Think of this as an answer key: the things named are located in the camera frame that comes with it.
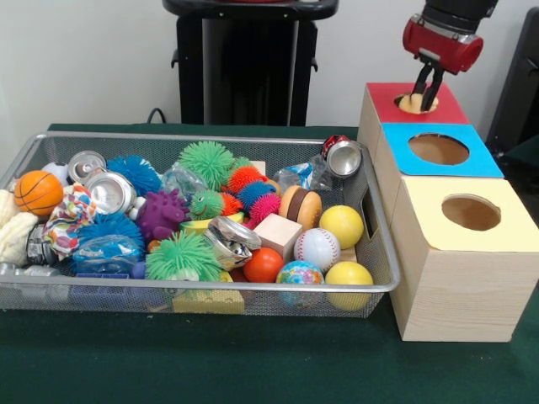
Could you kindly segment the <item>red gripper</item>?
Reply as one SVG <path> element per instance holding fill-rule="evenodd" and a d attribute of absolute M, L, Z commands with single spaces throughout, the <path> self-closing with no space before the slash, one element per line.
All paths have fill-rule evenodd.
<path fill-rule="evenodd" d="M 444 72 L 453 75 L 467 72 L 483 50 L 483 39 L 475 34 L 461 34 L 441 28 L 415 14 L 403 31 L 403 47 L 416 58 L 426 58 L 442 68 L 434 70 L 433 80 L 428 86 L 427 78 L 433 67 L 425 63 L 412 90 L 412 95 L 422 96 L 424 111 L 430 111 L 443 82 Z"/>

